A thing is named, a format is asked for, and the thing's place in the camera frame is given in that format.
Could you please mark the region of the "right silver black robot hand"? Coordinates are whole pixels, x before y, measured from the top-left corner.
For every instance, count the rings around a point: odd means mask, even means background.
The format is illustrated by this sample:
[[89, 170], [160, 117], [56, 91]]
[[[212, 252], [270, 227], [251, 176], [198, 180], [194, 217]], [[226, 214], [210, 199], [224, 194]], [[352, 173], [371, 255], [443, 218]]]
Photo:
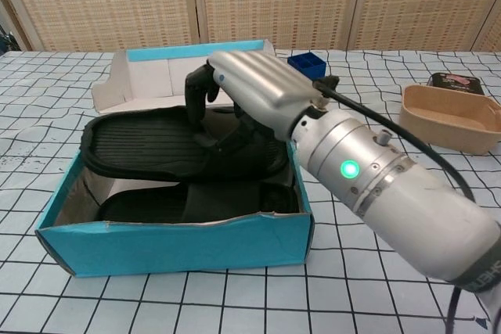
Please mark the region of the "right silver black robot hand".
[[259, 51], [216, 51], [186, 76], [185, 101], [190, 123], [198, 127], [207, 102], [223, 91], [241, 110], [271, 129], [280, 141], [291, 140], [299, 154], [319, 144], [311, 112], [325, 106], [306, 76], [284, 61]]

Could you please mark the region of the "black rubber slipper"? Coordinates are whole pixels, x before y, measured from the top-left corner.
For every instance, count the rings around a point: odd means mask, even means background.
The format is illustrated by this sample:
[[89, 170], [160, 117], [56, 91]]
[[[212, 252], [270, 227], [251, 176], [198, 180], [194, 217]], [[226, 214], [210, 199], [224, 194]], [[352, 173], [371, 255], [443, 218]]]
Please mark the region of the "black rubber slipper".
[[186, 184], [119, 192], [99, 208], [97, 221], [208, 223], [257, 213], [299, 212], [295, 189], [262, 181]]
[[260, 181], [289, 166], [286, 143], [231, 106], [200, 122], [184, 106], [109, 113], [85, 126], [80, 151], [100, 176], [147, 181]]

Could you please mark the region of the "small blue plastic box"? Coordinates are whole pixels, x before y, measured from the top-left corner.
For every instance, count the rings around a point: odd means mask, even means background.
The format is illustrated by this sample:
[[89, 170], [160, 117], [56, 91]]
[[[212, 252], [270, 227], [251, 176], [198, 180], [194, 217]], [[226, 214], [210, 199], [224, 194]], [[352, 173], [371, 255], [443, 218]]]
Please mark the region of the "small blue plastic box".
[[290, 56], [287, 63], [312, 81], [326, 76], [326, 62], [312, 52]]

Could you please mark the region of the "light blue shoebox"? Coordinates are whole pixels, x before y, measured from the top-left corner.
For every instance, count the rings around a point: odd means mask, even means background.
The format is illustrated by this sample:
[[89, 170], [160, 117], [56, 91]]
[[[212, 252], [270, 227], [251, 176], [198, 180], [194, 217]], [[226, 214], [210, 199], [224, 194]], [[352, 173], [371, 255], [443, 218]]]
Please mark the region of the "light blue shoebox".
[[[185, 106], [186, 75], [220, 50], [272, 53], [273, 47], [254, 40], [118, 52], [109, 79], [92, 89], [97, 117]], [[286, 145], [288, 168], [260, 181], [294, 188], [297, 213], [257, 213], [197, 224], [97, 221], [102, 204], [119, 192], [223, 181], [107, 178], [84, 165], [79, 148], [35, 234], [56, 263], [76, 277], [302, 264], [312, 241], [313, 216], [294, 149]]]

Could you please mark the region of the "brown paper food tray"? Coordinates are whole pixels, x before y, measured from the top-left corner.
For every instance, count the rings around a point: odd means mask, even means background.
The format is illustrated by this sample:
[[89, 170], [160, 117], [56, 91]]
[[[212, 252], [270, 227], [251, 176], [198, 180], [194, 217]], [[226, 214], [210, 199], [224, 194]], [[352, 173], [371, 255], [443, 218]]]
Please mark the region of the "brown paper food tray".
[[501, 105], [484, 95], [416, 84], [402, 92], [399, 124], [426, 143], [483, 155], [501, 142]]

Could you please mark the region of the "black packet with pink print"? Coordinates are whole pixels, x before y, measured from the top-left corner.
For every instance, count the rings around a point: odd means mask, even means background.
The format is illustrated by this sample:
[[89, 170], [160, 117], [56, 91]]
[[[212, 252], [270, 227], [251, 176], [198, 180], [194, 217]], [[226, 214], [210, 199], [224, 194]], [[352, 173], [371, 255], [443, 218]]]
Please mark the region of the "black packet with pink print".
[[466, 92], [475, 95], [485, 94], [478, 78], [459, 74], [434, 73], [429, 77], [427, 86]]

